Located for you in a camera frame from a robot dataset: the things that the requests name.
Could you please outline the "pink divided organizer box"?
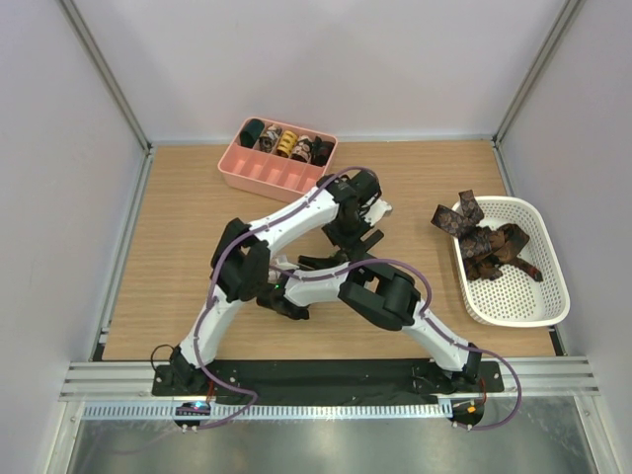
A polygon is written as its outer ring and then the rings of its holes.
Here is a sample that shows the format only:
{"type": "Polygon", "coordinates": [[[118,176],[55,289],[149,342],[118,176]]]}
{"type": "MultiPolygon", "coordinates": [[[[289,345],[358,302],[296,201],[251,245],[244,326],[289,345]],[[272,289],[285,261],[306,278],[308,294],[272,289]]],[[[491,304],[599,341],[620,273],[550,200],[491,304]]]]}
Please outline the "pink divided organizer box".
{"type": "Polygon", "coordinates": [[[308,192],[317,181],[328,174],[337,147],[338,139],[332,134],[274,119],[250,117],[244,120],[228,145],[217,164],[217,169],[225,183],[233,188],[291,202],[308,192]],[[324,167],[277,156],[277,144],[272,153],[260,151],[258,140],[252,149],[245,148],[239,143],[239,133],[249,119],[260,119],[265,123],[265,129],[271,124],[277,124],[282,128],[282,132],[291,130],[298,138],[307,135],[313,143],[315,140],[333,141],[335,147],[324,167]]]}

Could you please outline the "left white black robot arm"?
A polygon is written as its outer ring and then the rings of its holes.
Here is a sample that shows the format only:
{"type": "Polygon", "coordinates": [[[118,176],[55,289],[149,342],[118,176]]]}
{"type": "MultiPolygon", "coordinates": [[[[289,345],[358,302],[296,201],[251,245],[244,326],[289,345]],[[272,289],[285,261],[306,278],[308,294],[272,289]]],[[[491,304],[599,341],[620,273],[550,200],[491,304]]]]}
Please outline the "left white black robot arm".
{"type": "Polygon", "coordinates": [[[206,365],[215,359],[219,342],[241,306],[268,284],[272,258],[307,232],[321,227],[347,260],[366,252],[364,234],[380,216],[381,188],[375,173],[353,167],[326,175],[303,197],[281,210],[249,223],[239,218],[225,227],[211,258],[206,300],[188,335],[169,359],[172,382],[189,395],[201,393],[209,381],[206,365]]]}

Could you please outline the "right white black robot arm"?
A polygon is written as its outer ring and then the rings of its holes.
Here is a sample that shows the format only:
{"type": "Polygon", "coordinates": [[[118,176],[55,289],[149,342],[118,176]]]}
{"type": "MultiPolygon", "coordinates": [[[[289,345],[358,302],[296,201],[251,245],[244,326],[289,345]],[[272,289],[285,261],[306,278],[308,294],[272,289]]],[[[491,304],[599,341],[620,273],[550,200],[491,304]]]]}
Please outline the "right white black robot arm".
{"type": "Polygon", "coordinates": [[[298,263],[275,263],[276,280],[256,298],[259,306],[292,320],[307,320],[309,306],[342,302],[372,325],[404,332],[425,348],[434,362],[426,380],[443,392],[466,391],[479,382],[481,355],[457,336],[430,309],[406,266],[399,270],[387,259],[368,254],[352,263],[343,257],[301,256],[298,263]]]}

